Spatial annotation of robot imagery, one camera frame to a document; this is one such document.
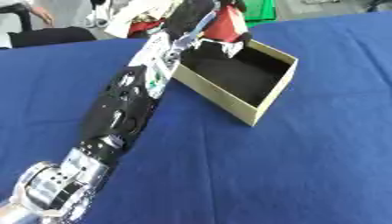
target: robotic arm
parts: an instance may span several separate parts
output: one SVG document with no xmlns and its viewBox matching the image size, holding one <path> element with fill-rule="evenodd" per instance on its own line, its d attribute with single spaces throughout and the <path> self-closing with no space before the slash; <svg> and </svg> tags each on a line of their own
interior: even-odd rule
<svg viewBox="0 0 392 224">
<path fill-rule="evenodd" d="M 151 36 L 99 95 L 82 124 L 79 144 L 62 163 L 40 162 L 19 178 L 12 195 L 0 203 L 0 224 L 79 221 L 143 131 L 180 54 L 196 44 L 220 7 L 217 0 L 184 0 L 163 31 Z"/>
</svg>

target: black pants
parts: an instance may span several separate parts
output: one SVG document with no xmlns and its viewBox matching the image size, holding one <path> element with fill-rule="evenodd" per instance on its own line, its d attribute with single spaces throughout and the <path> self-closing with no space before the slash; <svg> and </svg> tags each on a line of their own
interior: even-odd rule
<svg viewBox="0 0 392 224">
<path fill-rule="evenodd" d="M 93 5 L 93 10 L 95 10 L 95 7 L 99 4 L 104 4 L 106 0 L 90 0 L 91 4 Z"/>
<path fill-rule="evenodd" d="M 9 32 L 12 47 L 46 46 L 95 40 L 90 31 L 80 27 L 48 28 L 37 31 Z"/>
</svg>

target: blue tablecloth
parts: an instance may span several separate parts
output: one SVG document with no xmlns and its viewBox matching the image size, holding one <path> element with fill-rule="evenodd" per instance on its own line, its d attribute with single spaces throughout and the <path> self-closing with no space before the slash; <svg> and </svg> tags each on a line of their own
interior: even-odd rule
<svg viewBox="0 0 392 224">
<path fill-rule="evenodd" d="M 264 24 L 300 58 L 250 128 L 173 80 L 99 194 L 88 224 L 389 224 L 391 13 Z M 29 165 L 59 162 L 141 40 L 0 52 L 0 198 Z"/>
</svg>

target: red object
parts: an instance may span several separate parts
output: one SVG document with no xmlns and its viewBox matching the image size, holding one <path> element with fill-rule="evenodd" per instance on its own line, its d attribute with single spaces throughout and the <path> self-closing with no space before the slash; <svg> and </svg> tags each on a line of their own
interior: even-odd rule
<svg viewBox="0 0 392 224">
<path fill-rule="evenodd" d="M 204 37 L 224 42 L 234 42 L 248 31 L 242 13 L 229 5 L 218 12 L 216 20 L 204 31 Z"/>
<path fill-rule="evenodd" d="M 129 31 L 128 31 L 128 36 L 132 35 L 134 32 L 143 32 L 147 31 L 149 29 L 152 29 L 154 27 L 159 26 L 161 23 L 165 21 L 164 18 L 159 19 L 158 21 L 154 22 L 139 22 L 139 23 L 134 23 L 130 26 Z"/>
</svg>

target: green container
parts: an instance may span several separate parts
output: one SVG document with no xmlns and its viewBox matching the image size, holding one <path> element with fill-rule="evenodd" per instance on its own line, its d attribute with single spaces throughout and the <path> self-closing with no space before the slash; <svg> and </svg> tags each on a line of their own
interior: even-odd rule
<svg viewBox="0 0 392 224">
<path fill-rule="evenodd" d="M 247 26 L 252 27 L 277 18 L 274 0 L 244 0 L 247 5 L 245 20 Z"/>
</svg>

